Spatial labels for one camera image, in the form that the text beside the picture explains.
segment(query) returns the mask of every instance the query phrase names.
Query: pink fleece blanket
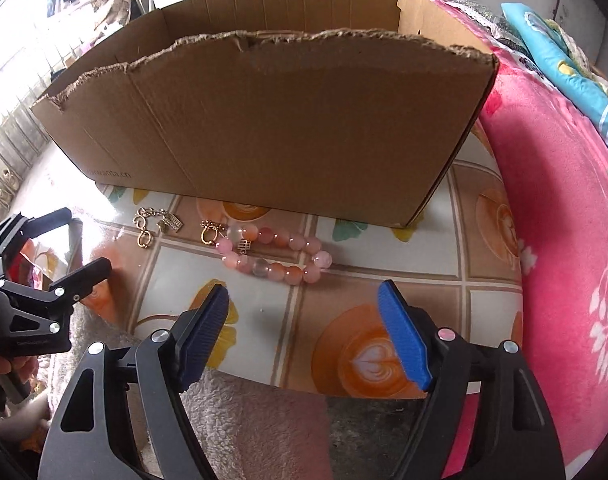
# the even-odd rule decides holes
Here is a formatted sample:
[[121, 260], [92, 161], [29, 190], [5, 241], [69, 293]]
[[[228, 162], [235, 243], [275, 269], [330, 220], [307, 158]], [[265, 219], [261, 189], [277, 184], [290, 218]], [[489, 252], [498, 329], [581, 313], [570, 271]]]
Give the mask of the pink fleece blanket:
[[[480, 120], [519, 238], [524, 352], [548, 402], [567, 478], [608, 431], [608, 149], [589, 120], [458, 10], [500, 59]], [[469, 399], [462, 429], [471, 429]], [[466, 454], [460, 431], [447, 474]]]

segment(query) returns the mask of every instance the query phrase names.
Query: blue pillow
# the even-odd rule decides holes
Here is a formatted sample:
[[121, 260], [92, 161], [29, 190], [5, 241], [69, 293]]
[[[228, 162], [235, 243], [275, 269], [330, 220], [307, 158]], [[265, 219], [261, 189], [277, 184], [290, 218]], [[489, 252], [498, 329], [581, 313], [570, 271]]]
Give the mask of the blue pillow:
[[532, 9], [524, 4], [502, 4], [502, 10], [519, 31], [539, 69], [590, 119], [608, 146], [608, 96], [602, 88], [580, 74], [567, 56], [568, 49], [560, 35]]

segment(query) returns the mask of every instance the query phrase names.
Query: beaded bracelet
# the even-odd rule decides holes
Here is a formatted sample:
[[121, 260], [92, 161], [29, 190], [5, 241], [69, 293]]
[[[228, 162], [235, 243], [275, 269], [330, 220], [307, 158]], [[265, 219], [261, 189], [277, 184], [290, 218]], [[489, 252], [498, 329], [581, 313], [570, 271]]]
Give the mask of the beaded bracelet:
[[[202, 227], [202, 241], [207, 245], [215, 245], [228, 269], [254, 274], [258, 278], [268, 278], [272, 282], [284, 281], [288, 285], [299, 285], [302, 281], [315, 283], [321, 277], [321, 269], [328, 269], [333, 263], [331, 255], [322, 250], [322, 242], [315, 236], [305, 238], [298, 233], [291, 234], [286, 229], [274, 232], [268, 227], [259, 229], [255, 224], [227, 226], [203, 221]], [[214, 232], [213, 238], [206, 237], [208, 231]], [[280, 248], [289, 247], [293, 251], [303, 250], [311, 255], [311, 263], [300, 269], [296, 265], [286, 267], [278, 262], [269, 264], [263, 258], [252, 258], [246, 253], [255, 241], [264, 245], [272, 243]]]

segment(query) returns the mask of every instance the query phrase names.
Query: metal screw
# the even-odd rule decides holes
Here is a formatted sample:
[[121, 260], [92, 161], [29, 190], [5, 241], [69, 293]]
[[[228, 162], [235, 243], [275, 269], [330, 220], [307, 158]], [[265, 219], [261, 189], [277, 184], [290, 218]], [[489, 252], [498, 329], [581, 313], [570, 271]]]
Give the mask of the metal screw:
[[509, 354], [517, 354], [518, 350], [520, 349], [520, 347], [517, 346], [517, 343], [515, 341], [511, 341], [510, 339], [505, 341], [502, 346]]
[[437, 337], [442, 341], [453, 341], [455, 339], [455, 332], [450, 328], [441, 328], [437, 333]]
[[153, 343], [163, 343], [168, 339], [169, 335], [168, 330], [158, 330], [157, 332], [153, 332], [150, 338]]
[[91, 346], [88, 347], [88, 353], [91, 355], [97, 355], [102, 350], [104, 350], [104, 343], [100, 343], [99, 341], [92, 343]]

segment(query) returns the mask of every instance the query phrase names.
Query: patterned tablecloth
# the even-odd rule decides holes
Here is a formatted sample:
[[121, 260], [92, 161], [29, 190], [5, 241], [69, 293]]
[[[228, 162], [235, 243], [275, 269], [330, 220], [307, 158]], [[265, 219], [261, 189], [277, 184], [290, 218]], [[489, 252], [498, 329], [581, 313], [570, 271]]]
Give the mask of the patterned tablecloth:
[[[399, 197], [403, 200], [403, 188]], [[170, 327], [178, 314], [199, 306], [213, 284], [225, 284], [229, 314], [209, 365], [236, 376], [332, 396], [418, 396], [375, 307], [377, 286], [387, 278], [437, 325], [453, 327], [475, 343], [522, 340], [518, 241], [479, 123], [423, 213], [405, 229], [96, 186], [53, 145], [26, 179], [13, 210], [37, 216], [62, 206], [81, 222], [27, 248], [46, 274], [57, 279], [93, 258], [108, 257], [113, 275], [83, 303], [137, 336]], [[184, 226], [141, 249], [132, 224], [140, 206], [170, 210]], [[228, 270], [216, 251], [200, 242], [202, 219], [253, 221], [315, 235], [334, 264], [318, 283], [300, 286]], [[155, 227], [151, 219], [148, 224]], [[269, 261], [301, 258], [274, 246], [257, 249], [255, 254]]]

